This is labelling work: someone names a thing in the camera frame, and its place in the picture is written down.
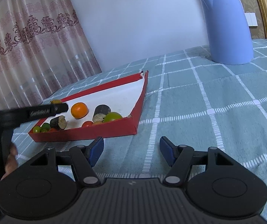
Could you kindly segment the person's left hand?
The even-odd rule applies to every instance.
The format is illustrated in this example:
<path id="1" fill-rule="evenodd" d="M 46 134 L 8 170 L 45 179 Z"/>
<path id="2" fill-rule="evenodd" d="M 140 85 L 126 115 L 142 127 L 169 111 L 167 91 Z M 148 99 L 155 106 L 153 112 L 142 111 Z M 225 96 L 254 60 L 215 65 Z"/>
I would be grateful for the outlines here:
<path id="1" fill-rule="evenodd" d="M 6 178 L 9 174 L 11 174 L 15 169 L 18 168 L 18 162 L 16 160 L 16 156 L 18 155 L 17 147 L 14 143 L 10 144 L 9 147 L 9 155 L 5 164 L 5 173 L 2 176 L 1 180 Z"/>

